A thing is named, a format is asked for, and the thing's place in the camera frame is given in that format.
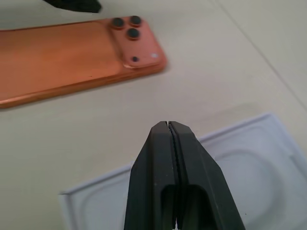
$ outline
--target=table surface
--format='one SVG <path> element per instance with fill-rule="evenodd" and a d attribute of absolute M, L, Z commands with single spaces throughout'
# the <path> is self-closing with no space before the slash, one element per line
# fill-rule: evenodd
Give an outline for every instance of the table surface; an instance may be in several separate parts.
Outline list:
<path fill-rule="evenodd" d="M 150 77 L 1 110 L 1 228 L 63 229 L 57 193 L 133 161 L 162 120 L 200 137 L 272 112 L 307 152 L 306 4 L 104 0 L 93 15 L 42 0 L 2 1 L 0 29 L 139 15 L 169 65 Z"/>

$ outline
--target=black object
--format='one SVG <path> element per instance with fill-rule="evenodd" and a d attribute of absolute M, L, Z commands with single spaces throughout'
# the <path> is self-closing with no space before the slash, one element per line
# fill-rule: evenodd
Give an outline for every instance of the black object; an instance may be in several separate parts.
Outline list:
<path fill-rule="evenodd" d="M 245 230 L 224 175 L 188 126 L 159 122 L 130 174 L 124 230 Z"/>
<path fill-rule="evenodd" d="M 113 18 L 112 19 L 112 25 L 114 27 L 118 27 L 118 28 L 121 28 L 123 27 L 125 24 L 124 20 L 122 20 L 121 18 Z"/>
<path fill-rule="evenodd" d="M 139 16 L 131 16 L 130 17 L 130 23 L 132 25 L 141 25 L 141 22 L 142 22 L 142 20 Z"/>
<path fill-rule="evenodd" d="M 130 38 L 138 38 L 140 36 L 140 32 L 137 29 L 130 28 L 127 30 L 127 35 Z"/>
<path fill-rule="evenodd" d="M 132 61 L 137 62 L 137 61 L 139 61 L 139 58 L 134 56 L 134 57 L 132 57 Z"/>
<path fill-rule="evenodd" d="M 43 0 L 50 5 L 69 11 L 99 13 L 102 6 L 97 0 Z"/>

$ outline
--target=smartphone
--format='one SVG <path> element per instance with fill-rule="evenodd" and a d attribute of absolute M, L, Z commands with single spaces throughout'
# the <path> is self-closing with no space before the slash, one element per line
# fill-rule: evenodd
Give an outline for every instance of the smartphone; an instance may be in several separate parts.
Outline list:
<path fill-rule="evenodd" d="M 138 16 L 0 31 L 0 108 L 162 71 L 166 57 Z"/>

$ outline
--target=white plastic tray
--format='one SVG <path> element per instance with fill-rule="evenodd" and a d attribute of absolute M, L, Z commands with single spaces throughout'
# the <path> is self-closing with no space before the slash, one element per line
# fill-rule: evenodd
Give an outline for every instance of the white plastic tray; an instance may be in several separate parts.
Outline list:
<path fill-rule="evenodd" d="M 247 230 L 307 229 L 307 163 L 271 114 L 199 139 L 220 165 Z M 132 165 L 60 194 L 70 230 L 123 230 Z"/>

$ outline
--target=white table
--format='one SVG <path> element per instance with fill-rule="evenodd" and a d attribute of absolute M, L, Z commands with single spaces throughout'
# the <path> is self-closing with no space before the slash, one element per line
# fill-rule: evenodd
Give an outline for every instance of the white table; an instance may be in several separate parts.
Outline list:
<path fill-rule="evenodd" d="M 200 137 L 273 112 L 307 152 L 307 112 L 293 87 L 298 78 L 286 84 L 280 71 L 286 60 L 276 66 L 263 51 L 274 41 L 258 46 L 251 39 L 266 32 L 264 25 L 244 27 L 244 17 L 261 13 L 243 14 L 236 4 L 104 0 L 103 13 L 91 15 L 41 0 L 1 2 L 0 29 L 139 15 L 169 59 L 158 75 L 0 111 L 1 229 L 62 229 L 57 193 L 134 160 L 161 120 L 186 124 Z"/>

